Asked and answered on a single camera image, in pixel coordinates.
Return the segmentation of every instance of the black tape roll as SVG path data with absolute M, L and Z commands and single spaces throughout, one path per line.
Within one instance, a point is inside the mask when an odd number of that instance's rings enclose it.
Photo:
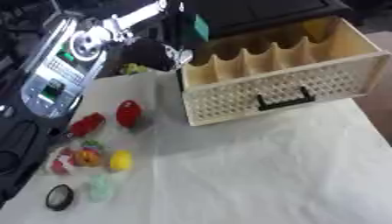
M 46 196 L 45 204 L 53 211 L 62 211 L 71 205 L 74 191 L 68 185 L 55 186 Z

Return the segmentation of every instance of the red toy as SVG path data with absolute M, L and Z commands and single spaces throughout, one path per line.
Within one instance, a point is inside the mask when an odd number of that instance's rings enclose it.
M 69 148 L 62 149 L 52 161 L 50 169 L 58 175 L 69 174 L 74 169 L 74 152 Z
M 137 118 L 142 114 L 142 109 L 135 101 L 124 101 L 117 108 L 115 118 L 117 122 L 125 128 L 132 127 Z
M 100 113 L 93 113 L 72 124 L 69 133 L 72 134 L 72 137 L 84 137 L 103 123 L 105 123 L 105 117 Z

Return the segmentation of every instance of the woven drawer front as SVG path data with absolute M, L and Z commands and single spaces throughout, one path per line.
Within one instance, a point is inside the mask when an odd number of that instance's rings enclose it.
M 289 108 L 303 104 L 295 102 L 304 98 L 303 89 L 315 102 L 365 94 L 372 75 L 385 57 L 341 59 L 336 63 L 303 66 L 302 69 L 288 69 L 292 71 L 279 71 L 268 76 L 260 74 L 194 87 L 183 93 L 189 123 L 217 123 L 271 111 L 269 108 L 260 109 L 258 95 L 267 105 L 282 104 L 276 108 Z

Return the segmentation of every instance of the table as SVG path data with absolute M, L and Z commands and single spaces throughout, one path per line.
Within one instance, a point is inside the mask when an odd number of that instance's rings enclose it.
M 7 224 L 391 223 L 392 153 L 352 100 L 190 127 L 173 74 L 97 80 L 74 119 L 99 111 L 95 136 L 130 149 L 135 169 L 110 175 L 115 195 L 88 201 L 88 175 L 39 171 L 0 212 Z M 126 99 L 147 119 L 132 131 L 112 116 Z M 44 206 L 59 183 L 76 191 L 66 211 Z

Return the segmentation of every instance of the dark floor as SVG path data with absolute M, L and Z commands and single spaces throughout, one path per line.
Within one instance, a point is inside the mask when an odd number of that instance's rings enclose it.
M 380 48 L 392 52 L 392 10 L 368 18 L 359 29 Z M 374 90 L 367 96 L 356 98 L 355 101 L 392 145 L 392 62 L 384 70 Z

